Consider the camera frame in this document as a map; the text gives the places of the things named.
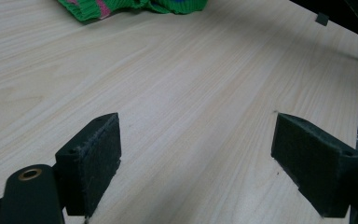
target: green knitted cloth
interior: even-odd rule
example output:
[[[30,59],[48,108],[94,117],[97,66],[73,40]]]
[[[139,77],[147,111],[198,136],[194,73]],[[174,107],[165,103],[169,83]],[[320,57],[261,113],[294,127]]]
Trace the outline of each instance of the green knitted cloth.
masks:
[[[187,14],[202,10],[207,0],[58,0],[79,21],[103,19],[120,8],[147,8],[159,13]]]

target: table surface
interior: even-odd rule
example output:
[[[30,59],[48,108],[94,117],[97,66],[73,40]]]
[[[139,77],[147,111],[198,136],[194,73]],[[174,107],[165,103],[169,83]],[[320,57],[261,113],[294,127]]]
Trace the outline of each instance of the table surface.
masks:
[[[355,146],[358,35],[315,18],[214,0],[85,25],[54,0],[0,0],[0,197],[118,112],[122,163],[90,223],[348,223],[321,218],[270,157],[277,112]]]

